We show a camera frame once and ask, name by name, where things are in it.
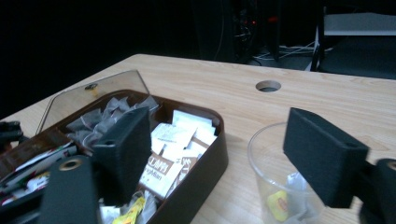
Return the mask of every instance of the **black foam pad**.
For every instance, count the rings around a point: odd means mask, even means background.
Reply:
[[[315,113],[291,108],[283,149],[327,206],[350,206],[366,145]]]
[[[101,222],[92,166],[88,158],[74,156],[54,163],[40,207],[38,223]]]
[[[132,199],[151,155],[149,109],[125,113],[93,146],[99,170],[99,192],[105,204],[122,205]]]
[[[373,180],[385,223],[396,223],[396,160],[379,160],[373,171]]]

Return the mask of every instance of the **brown tray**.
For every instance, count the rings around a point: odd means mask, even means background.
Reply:
[[[68,123],[95,108],[104,109],[107,102],[112,97],[121,99],[125,96],[128,96],[129,104],[134,105],[142,102],[149,95],[140,90],[118,90],[106,93],[92,103],[51,125],[32,139],[15,147],[12,150],[14,151],[13,154],[15,154],[14,157],[21,157],[28,148],[35,148],[36,154],[38,154],[38,152],[46,151],[48,148],[64,144],[68,141],[65,137],[65,134],[69,133],[66,128]],[[203,118],[212,119],[213,126],[216,127],[215,135],[217,139],[215,142],[192,167],[173,193],[165,200],[160,201],[157,212],[148,222],[188,223],[191,222],[196,215],[227,168],[228,154],[225,142],[224,122],[216,111],[196,105],[183,104],[158,96],[153,97],[159,104],[159,109],[150,118],[151,130],[160,122],[171,123],[174,110],[180,110]],[[21,163],[22,160],[17,161],[15,165]],[[0,207],[0,217],[7,216],[8,218],[14,218],[37,209],[41,200],[41,195],[42,192],[36,192],[33,195],[25,196],[13,203]]]

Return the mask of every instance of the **table surface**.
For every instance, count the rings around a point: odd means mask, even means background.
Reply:
[[[312,111],[372,150],[368,161],[396,158],[396,81],[135,55],[68,88],[137,69],[152,95],[213,109],[224,119],[229,165],[192,223],[262,223],[258,190],[248,164],[248,141],[260,128],[286,121],[291,107]],[[258,91],[263,81],[278,91]],[[4,120],[19,120],[34,136],[50,98]],[[358,223],[361,202],[327,208],[323,223]]]

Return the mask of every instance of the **clear plastic lid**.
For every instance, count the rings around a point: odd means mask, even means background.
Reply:
[[[50,100],[36,133],[41,133],[100,97],[120,90],[133,90],[149,94],[149,90],[137,70],[122,72],[96,80],[88,85],[60,92]]]

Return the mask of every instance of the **clear plastic cup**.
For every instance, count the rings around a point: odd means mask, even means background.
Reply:
[[[256,173],[262,218],[270,223],[319,223],[325,208],[283,153],[286,123],[262,128],[250,139],[247,156]]]

